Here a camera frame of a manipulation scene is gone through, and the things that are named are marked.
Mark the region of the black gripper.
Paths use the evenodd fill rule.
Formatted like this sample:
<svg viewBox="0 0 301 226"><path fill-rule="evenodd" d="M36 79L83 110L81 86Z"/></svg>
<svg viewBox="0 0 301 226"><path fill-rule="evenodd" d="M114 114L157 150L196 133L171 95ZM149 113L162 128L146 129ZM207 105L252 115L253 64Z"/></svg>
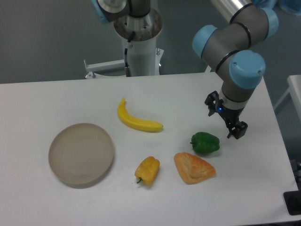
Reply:
<svg viewBox="0 0 301 226"><path fill-rule="evenodd" d="M247 123L239 120L244 107L228 106L224 100L219 98L217 91L210 93L205 99L205 105L208 107L208 116L218 113L225 121L226 127L229 130L227 138L234 137L240 139L246 133L248 128Z"/></svg>

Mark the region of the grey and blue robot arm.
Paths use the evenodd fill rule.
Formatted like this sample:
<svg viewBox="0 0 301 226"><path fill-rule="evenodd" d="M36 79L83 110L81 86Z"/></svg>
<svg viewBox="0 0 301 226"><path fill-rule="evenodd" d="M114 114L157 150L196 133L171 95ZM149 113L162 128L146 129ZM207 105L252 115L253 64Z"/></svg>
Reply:
<svg viewBox="0 0 301 226"><path fill-rule="evenodd" d="M92 5L99 21L113 23L122 40L121 64L126 76L157 75L155 44L163 20L150 1L94 0ZM214 0L213 5L229 25L222 30L213 25L202 27L192 48L223 81L221 91L210 93L205 100L209 115L219 114L229 137L239 139L247 130L239 116L266 69L261 55L250 48L277 31L278 17L272 9L259 9L249 0Z"/></svg>

